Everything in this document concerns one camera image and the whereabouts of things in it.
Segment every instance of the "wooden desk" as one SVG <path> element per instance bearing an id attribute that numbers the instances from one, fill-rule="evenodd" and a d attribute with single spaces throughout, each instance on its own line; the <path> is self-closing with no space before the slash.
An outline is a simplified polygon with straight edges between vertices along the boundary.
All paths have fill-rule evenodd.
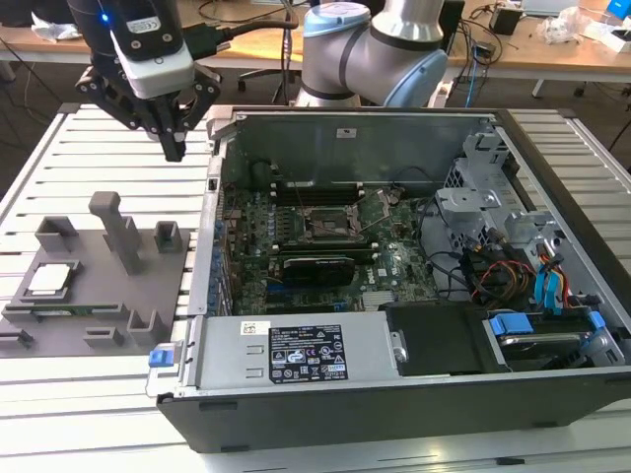
<path id="1" fill-rule="evenodd" d="M 205 20 L 197 13 L 202 0 L 179 0 L 179 13 L 182 24 L 190 26 Z M 276 10 L 278 7 L 251 5 L 247 0 L 218 2 L 216 6 L 205 8 L 207 15 L 238 20 Z M 297 7 L 301 22 L 307 9 Z M 302 27 L 294 32 L 292 67 L 299 69 L 303 62 Z M 51 43 L 39 39 L 29 28 L 0 27 L 0 36 L 7 41 L 25 61 L 62 62 L 88 64 L 90 49 L 82 39 L 64 40 Z M 260 30 L 244 34 L 231 41 L 231 48 L 217 56 L 199 61 L 213 67 L 232 67 L 246 69 L 280 69 L 280 30 Z M 0 44 L 0 60 L 12 61 L 15 57 Z"/>
<path id="2" fill-rule="evenodd" d="M 202 22 L 197 8 L 202 0 L 179 0 L 179 11 L 185 26 Z M 467 0 L 464 17 L 477 6 L 488 0 Z M 587 8 L 603 11 L 607 0 L 583 0 Z M 216 6 L 208 6 L 205 12 L 215 17 L 235 20 L 269 12 L 277 7 L 251 5 L 247 0 L 226 0 Z M 297 8 L 301 20 L 306 9 Z M 482 15 L 477 22 L 488 25 L 489 14 Z M 515 34 L 501 36 L 504 51 L 499 62 L 489 68 L 490 77 L 571 80 L 594 82 L 629 81 L 631 75 L 631 54 L 615 54 L 604 45 L 585 38 L 583 43 L 547 45 L 534 33 L 540 19 L 525 18 L 520 21 Z M 482 29 L 473 26 L 477 40 L 494 42 L 494 39 Z M 12 44 L 21 57 L 33 62 L 89 62 L 88 46 L 81 40 L 59 41 L 56 44 L 37 38 L 30 29 L 9 29 L 0 27 L 0 35 Z M 246 69 L 280 68 L 281 32 L 261 30 L 237 37 L 231 48 L 217 56 L 200 61 L 214 67 L 233 67 Z M 303 39 L 302 28 L 294 33 L 294 53 L 292 68 L 302 67 Z M 459 73 L 466 57 L 466 48 L 462 34 L 456 36 L 446 79 Z M 0 60 L 14 60 L 13 55 L 3 50 L 0 45 Z"/>
<path id="3" fill-rule="evenodd" d="M 477 6 L 489 3 L 485 0 L 467 0 L 464 18 Z M 581 5 L 594 11 L 604 11 L 607 0 L 582 0 Z M 600 14 L 582 10 L 595 20 Z M 476 20 L 488 26 L 490 14 L 483 14 Z M 619 21 L 610 18 L 609 22 Z M 584 38 L 578 44 L 568 42 L 547 45 L 537 37 L 535 30 L 541 23 L 537 18 L 522 19 L 512 36 L 500 36 L 503 42 L 503 54 L 500 61 L 489 68 L 489 76 L 545 79 L 545 80 L 578 80 L 593 82 L 628 82 L 631 75 L 631 54 L 616 54 L 605 45 Z M 474 39 L 496 43 L 490 34 L 477 26 L 471 26 Z M 458 34 L 452 51 L 451 66 L 463 64 L 466 46 L 462 34 Z"/>

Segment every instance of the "white paper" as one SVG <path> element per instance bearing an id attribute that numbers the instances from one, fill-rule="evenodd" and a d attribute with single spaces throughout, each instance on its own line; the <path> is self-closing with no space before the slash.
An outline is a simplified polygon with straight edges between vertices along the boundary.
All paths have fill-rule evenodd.
<path id="1" fill-rule="evenodd" d="M 33 16 L 33 26 L 31 30 L 38 37 L 50 42 L 57 42 L 59 39 L 75 39 L 81 37 L 76 25 L 65 24 L 56 25 L 54 23 L 45 22 L 38 18 L 35 13 L 31 13 Z"/>

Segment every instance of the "blue latch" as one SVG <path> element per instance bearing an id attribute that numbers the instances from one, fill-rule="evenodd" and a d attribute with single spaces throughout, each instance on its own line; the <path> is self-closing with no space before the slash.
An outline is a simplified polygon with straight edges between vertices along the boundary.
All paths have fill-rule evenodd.
<path id="1" fill-rule="evenodd" d="M 490 322 L 496 336 L 534 332 L 527 315 L 523 312 L 498 313 Z"/>
<path id="2" fill-rule="evenodd" d="M 604 318 L 600 315 L 600 312 L 597 310 L 593 310 L 590 312 L 590 320 L 592 321 L 592 325 L 594 326 L 594 330 L 600 330 L 606 326 L 604 323 Z"/>
<path id="3" fill-rule="evenodd" d="M 168 368 L 174 365 L 174 351 L 157 348 L 149 354 L 149 368 Z"/>
<path id="4" fill-rule="evenodd" d="M 561 307 L 558 307 L 556 304 L 556 291 L 561 278 L 555 272 L 546 273 L 544 268 L 545 265 L 541 265 L 534 280 L 534 301 L 537 304 L 543 304 L 545 308 L 552 310 L 555 315 L 559 315 Z"/>

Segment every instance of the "label sticker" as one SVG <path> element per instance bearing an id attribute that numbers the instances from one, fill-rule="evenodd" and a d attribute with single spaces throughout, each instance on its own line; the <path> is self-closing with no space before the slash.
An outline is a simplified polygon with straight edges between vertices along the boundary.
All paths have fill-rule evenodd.
<path id="1" fill-rule="evenodd" d="M 159 30 L 161 26 L 162 24 L 158 17 L 141 18 L 140 20 L 127 22 L 127 29 L 134 34 L 154 32 Z"/>
<path id="2" fill-rule="evenodd" d="M 335 136 L 341 139 L 357 138 L 357 128 L 338 128 Z"/>
<path id="3" fill-rule="evenodd" d="M 258 320 L 253 322 L 241 322 L 242 335 L 267 335 L 271 326 L 269 320 Z"/>
<path id="4" fill-rule="evenodd" d="M 272 382 L 348 379 L 340 325 L 268 327 L 268 330 L 269 378 Z"/>

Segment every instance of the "table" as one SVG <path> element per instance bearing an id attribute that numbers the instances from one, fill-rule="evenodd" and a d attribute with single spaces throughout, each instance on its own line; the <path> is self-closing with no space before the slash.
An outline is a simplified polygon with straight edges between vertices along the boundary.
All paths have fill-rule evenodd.
<path id="1" fill-rule="evenodd" d="M 581 130 L 580 122 L 564 125 L 549 111 L 519 110 L 517 116 L 537 135 L 537 146 L 575 198 L 587 199 L 611 244 L 631 238 L 631 217 L 624 213 L 628 203 L 623 202 L 631 196 L 611 193 L 613 186 L 623 185 L 615 179 L 620 169 Z M 597 155 L 590 156 L 567 126 L 581 131 Z M 67 215 L 80 230 L 99 228 L 87 209 L 90 196 L 95 190 L 116 190 L 123 196 L 121 212 L 133 216 L 138 228 L 151 229 L 157 220 L 167 219 L 193 231 L 172 335 L 180 340 L 207 173 L 204 128 L 201 123 L 188 135 L 186 159 L 170 164 L 144 132 L 125 129 L 94 105 L 57 114 L 0 203 L 0 307 L 33 259 L 38 248 L 34 231 L 42 215 Z M 582 161 L 575 163 L 564 150 Z M 536 198 L 527 175 L 520 179 Z M 601 191 L 606 202 L 598 201 Z M 614 195 L 619 196 L 617 204 L 610 201 Z M 612 217 L 600 215 L 597 207 L 605 205 L 618 205 L 616 227 L 622 230 L 611 229 Z M 631 258 L 628 246 L 618 246 L 618 254 Z M 630 400 L 567 428 L 199 455 L 146 397 L 147 371 L 146 357 L 0 360 L 0 471 L 596 473 L 622 471 L 631 461 Z M 525 464 L 500 467 L 497 458 Z"/>
<path id="2" fill-rule="evenodd" d="M 486 0 L 467 0 L 463 18 L 476 7 L 488 4 Z M 581 0 L 581 13 L 603 23 L 619 24 L 620 21 L 608 14 L 603 15 L 608 0 Z M 482 14 L 477 20 L 488 27 L 490 14 Z M 537 81 L 532 94 L 538 97 L 543 81 L 576 82 L 629 82 L 631 74 L 631 54 L 616 54 L 600 42 L 584 38 L 583 42 L 568 42 L 547 45 L 536 35 L 536 27 L 542 22 L 539 18 L 523 18 L 511 36 L 500 35 L 503 53 L 500 60 L 491 66 L 488 77 L 500 79 L 534 79 Z M 478 41 L 497 44 L 497 40 L 477 26 L 471 26 L 473 38 Z M 448 70 L 443 84 L 443 95 L 449 92 L 451 81 L 461 71 L 466 56 L 466 44 L 462 34 L 454 41 Z M 438 104 L 445 99 L 437 98 Z"/>
<path id="3" fill-rule="evenodd" d="M 185 27 L 204 22 L 197 13 L 197 8 L 202 3 L 204 2 L 201 0 L 178 0 L 181 21 Z M 208 6 L 205 11 L 222 19 L 238 20 L 276 9 L 278 6 L 252 5 L 247 0 L 230 0 L 219 2 L 216 9 Z M 305 8 L 296 8 L 301 21 L 306 11 Z M 280 30 L 259 30 L 245 34 L 231 41 L 230 49 L 220 52 L 217 56 L 202 59 L 199 63 L 209 67 L 280 69 L 281 36 Z M 90 49 L 82 39 L 51 43 L 39 39 L 29 28 L 4 27 L 0 27 L 0 37 L 28 62 L 90 63 Z M 292 67 L 299 69 L 303 60 L 302 27 L 294 33 L 294 38 Z M 1 44 L 0 60 L 15 60 L 15 56 Z"/>
<path id="4" fill-rule="evenodd" d="M 203 21 L 197 8 L 202 0 L 179 0 L 178 6 L 182 23 L 185 26 Z M 467 0 L 464 17 L 476 7 L 488 3 L 488 0 Z M 581 5 L 593 11 L 603 11 L 607 0 L 582 0 Z M 218 2 L 206 7 L 210 15 L 233 20 L 247 18 L 269 12 L 277 7 L 252 5 L 247 0 Z M 299 17 L 304 18 L 306 9 L 297 8 Z M 597 19 L 598 14 L 584 10 L 583 13 Z M 477 21 L 488 24 L 489 14 L 482 15 Z M 631 73 L 631 54 L 615 54 L 604 45 L 585 39 L 582 44 L 566 43 L 546 45 L 536 37 L 534 31 L 541 22 L 536 18 L 520 21 L 512 36 L 501 36 L 504 44 L 502 58 L 491 68 L 488 76 L 494 78 L 589 81 L 626 83 Z M 491 35 L 478 27 L 473 27 L 477 40 L 493 42 Z M 9 42 L 26 61 L 89 63 L 89 49 L 81 40 L 59 41 L 56 44 L 37 38 L 30 29 L 8 29 L 0 27 L 0 36 Z M 276 69 L 280 61 L 281 33 L 275 30 L 253 32 L 232 41 L 231 48 L 218 55 L 203 59 L 201 64 L 211 67 Z M 294 33 L 294 53 L 292 69 L 302 68 L 303 39 L 302 27 Z M 461 34 L 456 35 L 450 54 L 448 70 L 444 84 L 448 85 L 456 77 L 465 63 L 466 46 Z M 0 47 L 0 60 L 14 60 L 15 57 Z M 443 96 L 449 87 L 444 88 Z M 434 98 L 436 104 L 444 104 L 444 98 Z"/>

